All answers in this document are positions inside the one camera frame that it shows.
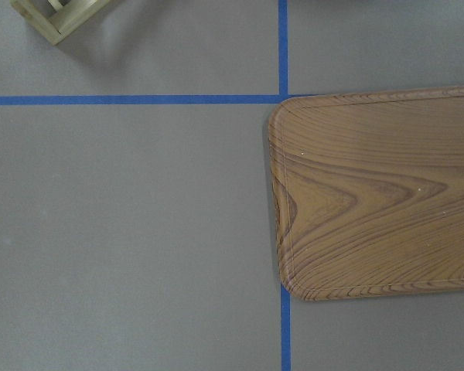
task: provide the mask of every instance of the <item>wooden object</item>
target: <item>wooden object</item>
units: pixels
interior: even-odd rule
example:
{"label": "wooden object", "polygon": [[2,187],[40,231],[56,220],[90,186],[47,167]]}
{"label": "wooden object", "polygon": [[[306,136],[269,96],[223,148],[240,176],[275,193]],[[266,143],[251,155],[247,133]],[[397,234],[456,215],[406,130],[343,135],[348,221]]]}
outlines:
{"label": "wooden object", "polygon": [[59,0],[48,1],[56,10],[55,14],[49,18],[45,17],[30,0],[11,0],[10,2],[12,7],[36,31],[56,45],[111,0],[70,0],[66,5],[62,5]]}
{"label": "wooden object", "polygon": [[269,136],[294,296],[464,289],[464,87],[293,98]]}

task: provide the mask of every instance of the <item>blue tape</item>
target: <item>blue tape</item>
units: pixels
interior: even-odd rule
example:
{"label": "blue tape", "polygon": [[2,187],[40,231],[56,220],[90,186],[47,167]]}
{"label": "blue tape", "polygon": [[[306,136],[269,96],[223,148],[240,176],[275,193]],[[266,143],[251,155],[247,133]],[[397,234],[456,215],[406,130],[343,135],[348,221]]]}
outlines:
{"label": "blue tape", "polygon": [[281,371],[291,371],[291,295],[280,285]]}
{"label": "blue tape", "polygon": [[288,97],[288,7],[287,0],[278,0],[278,90]]}
{"label": "blue tape", "polygon": [[0,106],[109,104],[276,104],[272,95],[53,95],[0,97]]}

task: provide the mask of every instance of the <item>gray floor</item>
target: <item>gray floor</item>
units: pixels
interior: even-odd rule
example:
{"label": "gray floor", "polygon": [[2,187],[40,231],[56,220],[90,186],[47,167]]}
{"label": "gray floor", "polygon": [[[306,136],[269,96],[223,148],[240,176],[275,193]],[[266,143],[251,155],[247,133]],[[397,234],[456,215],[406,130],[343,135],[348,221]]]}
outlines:
{"label": "gray floor", "polygon": [[[0,1],[0,95],[276,94],[278,3]],[[289,2],[291,94],[464,83],[464,1]],[[0,371],[280,370],[272,105],[0,107]],[[292,299],[292,370],[464,370],[464,293]]]}

